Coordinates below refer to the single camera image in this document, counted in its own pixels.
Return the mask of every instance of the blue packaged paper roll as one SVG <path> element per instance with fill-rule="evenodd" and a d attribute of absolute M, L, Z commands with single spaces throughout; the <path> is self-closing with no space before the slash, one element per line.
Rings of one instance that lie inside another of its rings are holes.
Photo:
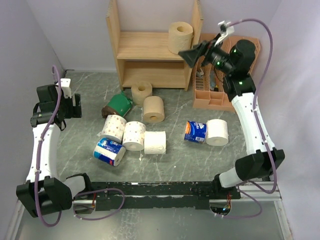
<path fill-rule="evenodd" d="M 187 121 L 185 126 L 184 140 L 203 144 L 206 140 L 207 125 L 196 121 Z"/>
<path fill-rule="evenodd" d="M 120 143 L 104 137 L 95 146 L 93 156 L 112 166 L 118 166 L 125 152 L 126 148 Z"/>

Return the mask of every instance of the wall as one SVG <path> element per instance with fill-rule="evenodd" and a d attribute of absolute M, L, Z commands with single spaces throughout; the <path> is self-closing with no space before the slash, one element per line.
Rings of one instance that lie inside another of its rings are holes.
<path fill-rule="evenodd" d="M 320 238 L 320 5 L 282 1 L 270 29 L 274 49 L 259 105 L 277 148 L 285 151 L 278 186 L 295 240 Z M 269 38 L 262 38 L 266 63 Z M 260 68 L 255 78 L 262 74 Z"/>
<path fill-rule="evenodd" d="M 27 0 L 65 69 L 115 71 L 106 24 L 109 0 Z M 118 0 L 121 29 L 167 31 L 170 23 L 190 22 L 194 0 Z M 204 33 L 218 32 L 223 20 L 259 17 L 271 21 L 281 0 L 201 0 Z M 237 27 L 239 35 L 261 37 L 256 25 Z"/>
<path fill-rule="evenodd" d="M 24 0 L 1 0 L 0 7 L 0 239 L 15 204 L 16 186 L 27 177 L 32 159 L 30 118 L 36 87 L 52 83 L 59 61 Z"/>

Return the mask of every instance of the wooden shelf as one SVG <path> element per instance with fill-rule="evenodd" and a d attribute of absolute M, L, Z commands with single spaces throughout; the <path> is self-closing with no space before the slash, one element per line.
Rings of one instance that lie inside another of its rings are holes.
<path fill-rule="evenodd" d="M 130 88 L 138 81 L 147 81 L 153 88 L 182 89 L 186 86 L 184 63 L 127 61 L 122 86 Z"/>
<path fill-rule="evenodd" d="M 117 59 L 183 61 L 169 51 L 168 35 L 167 32 L 122 31 Z"/>

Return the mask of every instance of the roll core hole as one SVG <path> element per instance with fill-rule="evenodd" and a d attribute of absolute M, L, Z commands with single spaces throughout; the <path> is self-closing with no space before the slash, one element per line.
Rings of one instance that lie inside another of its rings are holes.
<path fill-rule="evenodd" d="M 145 86 L 138 86 L 138 90 L 140 92 L 143 92 L 144 90 L 146 90 L 146 87 Z"/>
<path fill-rule="evenodd" d="M 178 26 L 176 29 L 178 30 L 178 32 L 185 32 L 185 28 L 183 26 Z"/>

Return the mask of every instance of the brown paper roll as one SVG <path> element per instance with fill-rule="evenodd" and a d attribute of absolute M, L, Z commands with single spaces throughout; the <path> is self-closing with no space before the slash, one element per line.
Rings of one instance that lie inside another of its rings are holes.
<path fill-rule="evenodd" d="M 152 96 L 152 85 L 147 81 L 138 81 L 131 87 L 133 102 L 138 106 L 144 105 L 144 100 Z"/>
<path fill-rule="evenodd" d="M 143 102 L 143 121 L 160 123 L 165 119 L 164 101 L 158 96 L 149 96 Z"/>
<path fill-rule="evenodd" d="M 193 27 L 183 21 L 171 23 L 169 27 L 168 49 L 173 54 L 179 51 L 188 50 L 191 47 Z"/>

